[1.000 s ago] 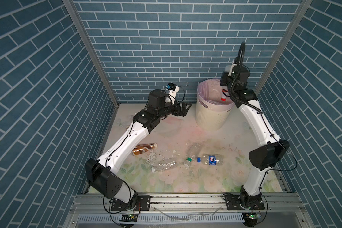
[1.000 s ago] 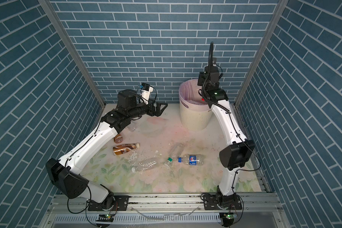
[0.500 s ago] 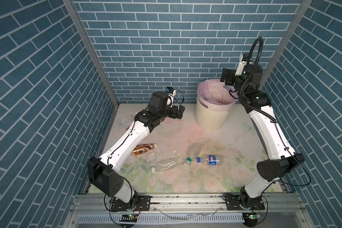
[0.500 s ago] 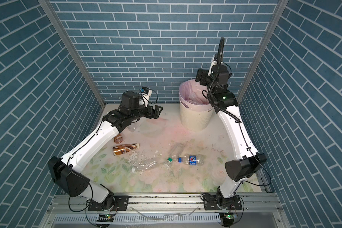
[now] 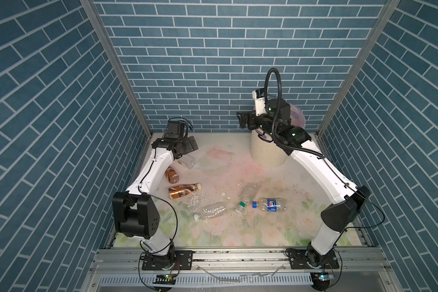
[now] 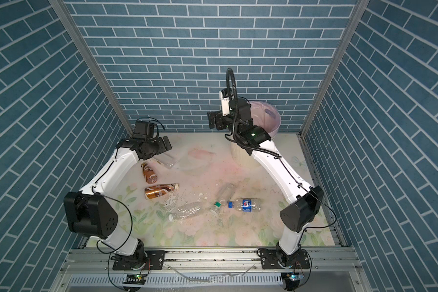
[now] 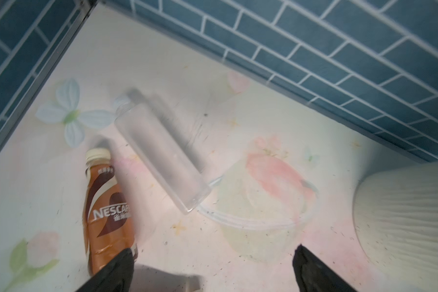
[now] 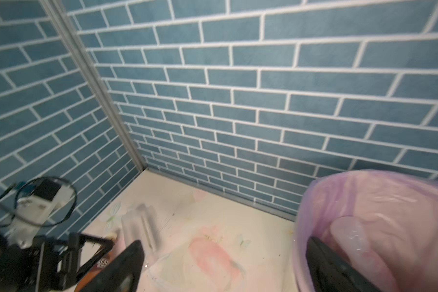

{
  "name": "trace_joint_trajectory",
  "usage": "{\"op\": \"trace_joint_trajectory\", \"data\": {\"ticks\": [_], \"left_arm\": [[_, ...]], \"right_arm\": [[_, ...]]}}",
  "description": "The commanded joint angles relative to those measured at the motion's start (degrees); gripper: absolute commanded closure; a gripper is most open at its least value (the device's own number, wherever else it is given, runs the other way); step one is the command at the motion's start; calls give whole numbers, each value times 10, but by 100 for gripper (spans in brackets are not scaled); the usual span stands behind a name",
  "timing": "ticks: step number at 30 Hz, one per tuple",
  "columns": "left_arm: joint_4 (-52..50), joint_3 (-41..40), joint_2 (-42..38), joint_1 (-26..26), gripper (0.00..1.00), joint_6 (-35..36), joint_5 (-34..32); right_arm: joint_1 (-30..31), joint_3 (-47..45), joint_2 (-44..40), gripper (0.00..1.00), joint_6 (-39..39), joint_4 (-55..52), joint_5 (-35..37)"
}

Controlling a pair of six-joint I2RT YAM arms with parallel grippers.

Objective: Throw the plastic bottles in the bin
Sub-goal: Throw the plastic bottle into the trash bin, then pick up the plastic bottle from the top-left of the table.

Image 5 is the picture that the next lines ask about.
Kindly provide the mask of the frosted rectangular plastic bottle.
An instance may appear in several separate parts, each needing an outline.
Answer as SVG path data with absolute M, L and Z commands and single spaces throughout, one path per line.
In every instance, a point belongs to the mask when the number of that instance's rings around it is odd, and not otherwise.
M 193 169 L 193 167 L 196 165 L 197 162 L 195 158 L 189 155 L 184 155 L 178 159 L 178 163 L 185 166 L 188 169 Z

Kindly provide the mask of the brown Nescafe coffee bottle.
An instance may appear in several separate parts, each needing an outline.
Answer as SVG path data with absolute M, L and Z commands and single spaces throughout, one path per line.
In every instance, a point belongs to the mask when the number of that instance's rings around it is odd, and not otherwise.
M 165 175 L 170 184 L 176 184 L 180 180 L 179 174 L 177 174 L 176 170 L 172 167 L 168 167 L 165 171 Z

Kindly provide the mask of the amber tea bottle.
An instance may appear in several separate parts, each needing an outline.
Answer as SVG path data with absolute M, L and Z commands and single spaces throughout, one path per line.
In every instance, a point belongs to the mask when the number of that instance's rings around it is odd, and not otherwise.
M 169 195 L 172 199 L 175 200 L 190 195 L 194 192 L 200 191 L 201 189 L 202 185 L 200 183 L 180 184 L 169 188 Z

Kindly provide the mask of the clear crushed bottle white cap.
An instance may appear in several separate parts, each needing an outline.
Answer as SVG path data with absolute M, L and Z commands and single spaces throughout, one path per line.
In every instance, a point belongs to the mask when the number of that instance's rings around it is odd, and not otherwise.
M 193 215 L 195 221 L 205 221 L 210 219 L 215 219 L 226 215 L 228 212 L 228 204 L 225 202 L 218 202 L 210 204 L 201 209 L 198 209 Z

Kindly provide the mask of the clear bottle green cap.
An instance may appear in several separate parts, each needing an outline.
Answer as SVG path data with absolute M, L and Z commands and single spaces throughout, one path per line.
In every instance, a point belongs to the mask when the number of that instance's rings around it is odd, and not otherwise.
M 242 217 L 245 208 L 253 201 L 259 190 L 259 185 L 249 183 L 243 190 L 238 205 L 235 208 L 235 212 L 238 216 Z

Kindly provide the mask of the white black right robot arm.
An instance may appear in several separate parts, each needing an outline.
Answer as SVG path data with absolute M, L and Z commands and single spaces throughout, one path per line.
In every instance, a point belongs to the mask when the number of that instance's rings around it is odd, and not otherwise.
M 263 98 L 254 111 L 238 112 L 241 128 L 259 130 L 267 142 L 274 143 L 304 167 L 328 196 L 331 204 L 321 212 L 322 224 L 307 247 L 307 258 L 320 265 L 333 251 L 335 243 L 365 205 L 370 190 L 346 178 L 321 152 L 302 128 L 293 125 L 291 106 L 284 101 Z

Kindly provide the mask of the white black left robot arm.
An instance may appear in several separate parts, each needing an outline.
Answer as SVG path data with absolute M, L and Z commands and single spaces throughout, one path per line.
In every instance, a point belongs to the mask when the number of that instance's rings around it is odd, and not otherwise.
M 146 165 L 133 183 L 112 199 L 115 230 L 140 240 L 147 254 L 170 257 L 175 252 L 173 240 L 159 230 L 160 214 L 153 199 L 167 168 L 174 160 L 198 150 L 193 136 L 161 137 L 152 143 Z

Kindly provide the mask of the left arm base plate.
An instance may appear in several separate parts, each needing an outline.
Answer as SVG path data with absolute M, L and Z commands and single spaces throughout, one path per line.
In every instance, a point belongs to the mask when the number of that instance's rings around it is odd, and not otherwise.
M 166 255 L 146 255 L 141 257 L 142 271 L 191 270 L 192 250 L 169 251 Z

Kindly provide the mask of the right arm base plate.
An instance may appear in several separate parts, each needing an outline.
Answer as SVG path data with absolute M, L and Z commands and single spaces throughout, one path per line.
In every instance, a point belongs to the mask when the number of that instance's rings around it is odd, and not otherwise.
M 320 255 L 312 249 L 287 248 L 284 254 L 288 257 L 292 270 L 321 270 L 323 268 L 337 269 L 340 267 L 334 249 L 331 249 L 326 255 Z

